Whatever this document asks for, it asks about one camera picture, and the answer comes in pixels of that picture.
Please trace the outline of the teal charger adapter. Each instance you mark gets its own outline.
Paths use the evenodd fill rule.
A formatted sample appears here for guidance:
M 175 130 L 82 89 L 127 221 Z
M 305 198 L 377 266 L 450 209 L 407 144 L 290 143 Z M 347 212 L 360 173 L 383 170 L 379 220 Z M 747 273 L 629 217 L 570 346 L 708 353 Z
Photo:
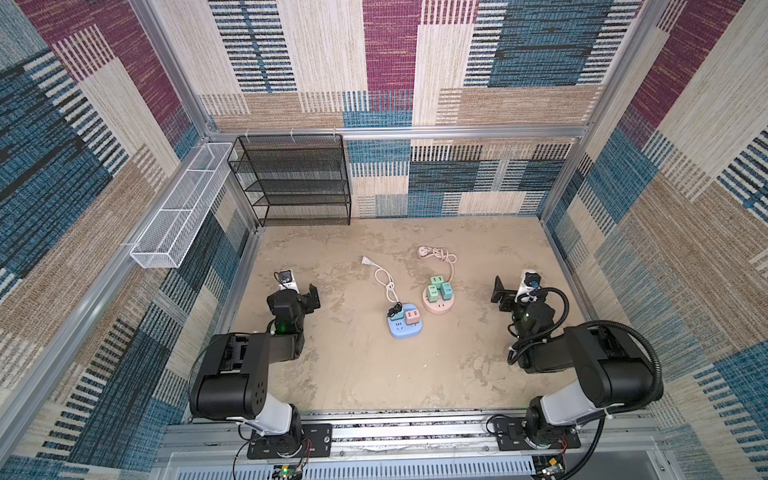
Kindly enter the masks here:
M 453 287 L 449 282 L 444 282 L 440 285 L 440 294 L 444 301 L 450 301 L 453 299 Z

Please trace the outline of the pink charger adapter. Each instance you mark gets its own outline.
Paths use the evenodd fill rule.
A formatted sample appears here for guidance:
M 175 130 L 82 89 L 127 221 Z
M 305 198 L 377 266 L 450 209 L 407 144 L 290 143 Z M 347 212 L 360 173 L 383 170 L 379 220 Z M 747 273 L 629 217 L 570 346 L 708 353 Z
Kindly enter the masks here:
M 405 312 L 405 321 L 407 325 L 416 325 L 421 322 L 421 315 L 417 309 Z

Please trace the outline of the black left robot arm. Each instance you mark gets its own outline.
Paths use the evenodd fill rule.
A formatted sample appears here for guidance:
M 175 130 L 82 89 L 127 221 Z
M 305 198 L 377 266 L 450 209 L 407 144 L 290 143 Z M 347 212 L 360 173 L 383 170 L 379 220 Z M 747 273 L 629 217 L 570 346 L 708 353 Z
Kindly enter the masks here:
M 274 319 L 264 332 L 219 334 L 204 350 L 189 394 L 193 417 L 231 421 L 252 430 L 249 456 L 307 455 L 311 440 L 296 406 L 268 391 L 269 367 L 298 359 L 305 345 L 304 320 L 321 307 L 311 284 L 305 294 L 278 290 L 267 297 Z

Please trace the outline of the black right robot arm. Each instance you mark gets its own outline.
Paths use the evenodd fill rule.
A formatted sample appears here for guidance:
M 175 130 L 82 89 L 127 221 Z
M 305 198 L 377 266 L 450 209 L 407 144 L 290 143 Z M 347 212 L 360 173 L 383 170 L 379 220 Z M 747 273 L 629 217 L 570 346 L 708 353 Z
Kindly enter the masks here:
M 574 382 L 531 400 L 522 416 L 489 417 L 486 428 L 500 450 L 577 447 L 577 427 L 661 399 L 662 365 L 650 341 L 615 321 L 566 326 L 567 295 L 543 286 L 537 272 L 524 272 L 515 290 L 496 279 L 491 301 L 511 315 L 508 365 L 527 374 L 576 374 Z

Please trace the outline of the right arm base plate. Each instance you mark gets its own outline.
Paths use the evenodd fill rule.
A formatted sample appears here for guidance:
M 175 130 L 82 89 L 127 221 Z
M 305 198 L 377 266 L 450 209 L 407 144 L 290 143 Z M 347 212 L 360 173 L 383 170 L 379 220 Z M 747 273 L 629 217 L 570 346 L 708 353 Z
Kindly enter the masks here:
M 574 427 L 539 425 L 520 416 L 492 415 L 485 428 L 500 451 L 562 451 L 582 446 Z

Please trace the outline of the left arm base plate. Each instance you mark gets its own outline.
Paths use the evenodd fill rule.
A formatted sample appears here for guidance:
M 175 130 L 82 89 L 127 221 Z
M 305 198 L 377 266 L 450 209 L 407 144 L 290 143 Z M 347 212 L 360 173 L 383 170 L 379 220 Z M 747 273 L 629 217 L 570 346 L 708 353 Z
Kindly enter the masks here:
M 249 460 L 326 458 L 330 456 L 333 427 L 329 423 L 291 427 L 283 435 L 253 433 L 246 456 Z

